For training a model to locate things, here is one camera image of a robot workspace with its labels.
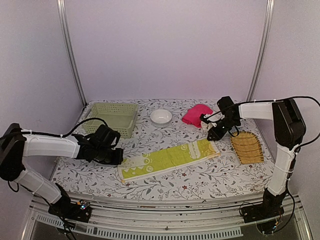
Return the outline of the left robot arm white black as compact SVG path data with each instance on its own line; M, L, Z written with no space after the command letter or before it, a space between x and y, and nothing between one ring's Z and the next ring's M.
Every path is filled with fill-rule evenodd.
M74 205L63 188L24 164L23 158L53 156L118 166L123 162L124 152L117 147L119 140L120 134L104 124L88 135L73 132L56 135L23 130L13 123L0 138L0 178L27 188L54 205L63 217L70 217Z

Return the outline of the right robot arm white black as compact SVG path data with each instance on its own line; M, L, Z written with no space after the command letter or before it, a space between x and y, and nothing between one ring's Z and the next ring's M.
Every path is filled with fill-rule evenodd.
M232 128L241 125L241 120L258 119L273 122L277 143L276 160L271 180L265 190L274 197L287 191L287 182L293 174L298 147L306 133L306 125L300 110L292 98L234 103L229 96L222 97L217 105L222 118L211 120L216 114L202 114L200 120L213 126L207 139L218 141Z

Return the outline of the green crocodile pattern towel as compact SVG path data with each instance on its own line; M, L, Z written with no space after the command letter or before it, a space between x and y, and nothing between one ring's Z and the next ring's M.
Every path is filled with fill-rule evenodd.
M207 139L125 158L117 167L123 183L142 180L220 156L216 144Z

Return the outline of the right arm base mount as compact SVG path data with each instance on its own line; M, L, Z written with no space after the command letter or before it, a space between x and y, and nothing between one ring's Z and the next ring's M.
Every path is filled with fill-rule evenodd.
M282 201L279 200L264 200L260 204L245 202L239 208L239 214L245 223L271 219L256 225L258 231L263 235L271 235L276 232L284 212Z

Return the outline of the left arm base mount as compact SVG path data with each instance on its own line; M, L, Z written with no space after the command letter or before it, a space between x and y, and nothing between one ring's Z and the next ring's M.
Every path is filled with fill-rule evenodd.
M71 202L68 197L61 198L56 203L50 204L48 213L62 219L88 223L92 214L90 205L90 202L84 200Z

